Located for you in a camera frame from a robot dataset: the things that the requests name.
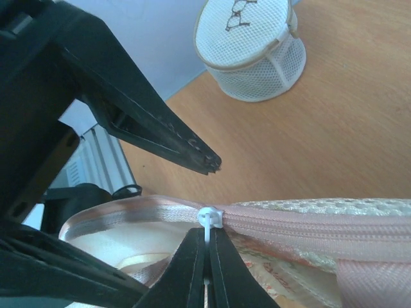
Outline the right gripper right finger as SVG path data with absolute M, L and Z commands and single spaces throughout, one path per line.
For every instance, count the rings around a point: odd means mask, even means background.
M 251 275 L 225 230 L 211 230 L 209 253 L 210 307 L 276 308 L 279 306 Z

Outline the floral mesh laundry bag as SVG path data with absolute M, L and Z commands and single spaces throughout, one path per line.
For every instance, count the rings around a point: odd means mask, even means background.
M 305 307 L 410 306 L 410 200 L 305 199 L 211 205 L 167 196 L 112 201 L 71 216 L 59 239 L 145 222 L 200 227 L 204 207 L 272 297 Z

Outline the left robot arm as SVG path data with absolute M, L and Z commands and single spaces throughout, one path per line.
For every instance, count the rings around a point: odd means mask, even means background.
M 1 296 L 132 307 L 144 285 L 57 237 L 110 200 L 94 184 L 50 188 L 80 143 L 59 120 L 74 100 L 110 135 L 174 164 L 206 175 L 222 161 L 101 19 L 65 1 L 1 2 Z

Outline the white zipper pull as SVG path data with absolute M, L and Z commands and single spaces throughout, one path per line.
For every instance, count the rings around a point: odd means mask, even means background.
M 211 279 L 210 266 L 210 248 L 211 230 L 213 228 L 223 228 L 223 211 L 215 207 L 204 207 L 199 210 L 198 222 L 204 228 L 204 242 L 205 242 L 205 269 L 204 269 L 204 285 L 208 286 Z

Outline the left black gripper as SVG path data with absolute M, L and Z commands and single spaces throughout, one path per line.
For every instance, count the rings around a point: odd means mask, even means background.
M 60 121 L 83 91 L 64 58 L 64 33 L 79 39 L 105 28 L 63 1 L 1 2 L 2 223 L 26 219 L 80 142 Z

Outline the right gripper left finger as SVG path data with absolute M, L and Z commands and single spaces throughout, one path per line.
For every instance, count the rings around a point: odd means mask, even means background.
M 135 304 L 137 308 L 204 306 L 204 229 L 186 234 L 162 277 Z

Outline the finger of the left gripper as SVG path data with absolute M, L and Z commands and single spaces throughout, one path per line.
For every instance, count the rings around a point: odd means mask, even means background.
M 204 175 L 220 169 L 221 158 L 162 100 L 108 26 L 67 6 L 60 33 L 62 57 L 76 97 L 111 135 Z
M 21 224 L 1 225 L 1 296 L 133 307 L 148 287 L 74 246 Z

